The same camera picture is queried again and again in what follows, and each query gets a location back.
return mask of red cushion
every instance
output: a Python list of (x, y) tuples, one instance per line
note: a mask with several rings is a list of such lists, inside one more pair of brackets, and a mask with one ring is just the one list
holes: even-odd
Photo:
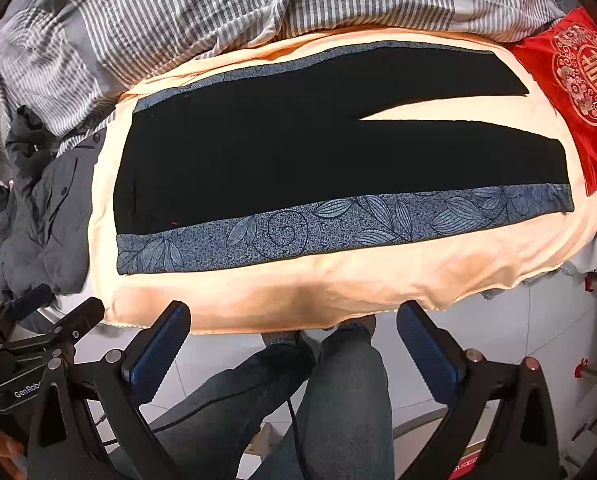
[(584, 9), (510, 49), (574, 137), (588, 195), (597, 190), (597, 28)]

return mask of gray striped bedding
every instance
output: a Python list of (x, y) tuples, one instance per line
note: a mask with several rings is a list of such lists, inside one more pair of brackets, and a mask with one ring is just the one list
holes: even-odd
[(93, 133), (118, 95), (189, 59), (322, 28), (379, 24), (521, 40), (559, 19), (561, 0), (12, 0), (0, 21), (3, 140), (28, 105), (60, 153)]

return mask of black cable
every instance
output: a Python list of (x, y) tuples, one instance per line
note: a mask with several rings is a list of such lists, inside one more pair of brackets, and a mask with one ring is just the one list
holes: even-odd
[(296, 449), (296, 459), (298, 460), (298, 466), (301, 468), (304, 480), (310, 480), (309, 472), (307, 472), (307, 462), (305, 455), (303, 455), (303, 449), (301, 448), (301, 440), (299, 439), (299, 425), (296, 423), (296, 415), (294, 414), (294, 407), (292, 406), (292, 400), (288, 397), (288, 408), (290, 409), (290, 416), (292, 418), (292, 430), (294, 433), (294, 448)]
[[(173, 428), (173, 427), (177, 426), (178, 424), (181, 424), (182, 422), (186, 421), (191, 416), (196, 415), (198, 412), (200, 412), (200, 410), (207, 408), (208, 406), (211, 406), (215, 402), (221, 402), (221, 400), (227, 400), (227, 399), (231, 399), (232, 397), (246, 394), (249, 391), (251, 391), (255, 388), (258, 388), (259, 386), (264, 386), (265, 384), (269, 384), (272, 381), (275, 381), (277, 379), (278, 379), (278, 376), (275, 376), (267, 381), (263, 381), (262, 383), (258, 383), (258, 384), (255, 384), (254, 386), (250, 386), (249, 388), (246, 388), (245, 390), (242, 390), (240, 392), (236, 392), (236, 393), (229, 394), (229, 395), (226, 395), (223, 397), (217, 397), (216, 399), (208, 400), (208, 402), (201, 404), (198, 408), (192, 410), (190, 413), (186, 413), (182, 417), (179, 417), (172, 422), (168, 422), (167, 424), (164, 424), (163, 426), (160, 426), (160, 427), (156, 428), (155, 430), (152, 430), (152, 433), (159, 433), (160, 431), (169, 430), (170, 428)], [(288, 408), (290, 409), (290, 416), (292, 418), (292, 430), (294, 433), (294, 448), (296, 449), (296, 459), (298, 460), (298, 466), (301, 468), (301, 474), (303, 475), (304, 480), (310, 480), (311, 477), (309, 475), (309, 472), (307, 471), (307, 462), (305, 459), (305, 455), (303, 455), (303, 449), (301, 448), (301, 440), (299, 438), (299, 425), (296, 422), (296, 414), (294, 413), (294, 407), (292, 406), (292, 401), (291, 401), (290, 397), (291, 397), (291, 394), (290, 394), (290, 392), (288, 392)], [(117, 444), (117, 443), (118, 443), (118, 440), (116, 438), (113, 438), (112, 440), (107, 440), (107, 441), (103, 442), (102, 444), (105, 447), (105, 446), (111, 446), (112, 444)]]
[[(196, 415), (203, 408), (207, 408), (208, 406), (211, 406), (215, 402), (221, 402), (221, 400), (227, 400), (227, 399), (231, 399), (232, 397), (236, 397), (236, 396), (239, 396), (239, 395), (242, 395), (242, 394), (246, 394), (249, 391), (251, 391), (251, 390), (253, 390), (255, 388), (258, 388), (259, 386), (264, 386), (265, 384), (271, 383), (272, 381), (274, 381), (276, 379), (277, 378), (274, 377), (274, 378), (269, 379), (267, 381), (263, 381), (262, 383), (258, 383), (258, 384), (255, 384), (254, 386), (250, 386), (249, 388), (246, 388), (245, 390), (242, 390), (240, 392), (236, 392), (234, 394), (229, 394), (229, 395), (226, 395), (226, 396), (223, 396), (223, 397), (217, 397), (216, 399), (208, 400), (208, 402), (205, 402), (205, 403), (201, 404), (198, 408), (195, 408), (190, 413), (186, 413), (182, 417), (177, 418), (175, 421), (168, 422), (167, 424), (164, 424), (163, 426), (160, 426), (159, 428), (156, 428), (155, 430), (152, 430), (152, 433), (158, 433), (159, 431), (169, 430), (170, 428), (173, 428), (174, 426), (177, 426), (178, 424), (181, 424), (182, 422), (186, 421), (191, 416)], [(118, 442), (118, 440), (116, 438), (114, 438), (112, 440), (107, 440), (107, 441), (103, 442), (102, 444), (103, 444), (103, 446), (111, 446), (112, 444), (117, 444), (117, 442)]]

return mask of peach blanket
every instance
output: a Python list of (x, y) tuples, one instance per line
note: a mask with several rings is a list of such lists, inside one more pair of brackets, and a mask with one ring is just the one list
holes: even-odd
[[(113, 212), (114, 184), (139, 98), (244, 66), (284, 62), (352, 43), (420, 41), (490, 50), (520, 78), (528, 96), (436, 100), (385, 110), (366, 120), (477, 120), (558, 139), (564, 146), (575, 211), (519, 224), (403, 245), (316, 254), (236, 269), (120, 276)], [(560, 266), (597, 231), (597, 193), (585, 183), (563, 118), (503, 47), (467, 34), (355, 27), (316, 32), (211, 59), (191, 60), (128, 91), (107, 128), (94, 169), (89, 223), (94, 293), (105, 319), (149, 326), (172, 300), (192, 311), (192, 333), (243, 333), (323, 328), (351, 317), (392, 310), (405, 300), (429, 309), (498, 287), (511, 288)]]

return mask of person's leg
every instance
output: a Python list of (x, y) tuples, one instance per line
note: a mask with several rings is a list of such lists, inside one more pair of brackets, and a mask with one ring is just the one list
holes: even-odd
[[(268, 337), (263, 339), (268, 345), (264, 350), (238, 367), (211, 377), (150, 424), (151, 428), (158, 428), (210, 400), (232, 396), (156, 434), (184, 478), (234, 480), (241, 455), (260, 430), (262, 420), (309, 377), (315, 361), (303, 340), (292, 336), (271, 344)], [(119, 472), (136, 478), (122, 449), (115, 449), (110, 458)]]
[[(350, 323), (323, 341), (296, 421), (311, 480), (393, 480), (387, 374), (364, 325)], [(293, 428), (251, 478), (304, 479)]]

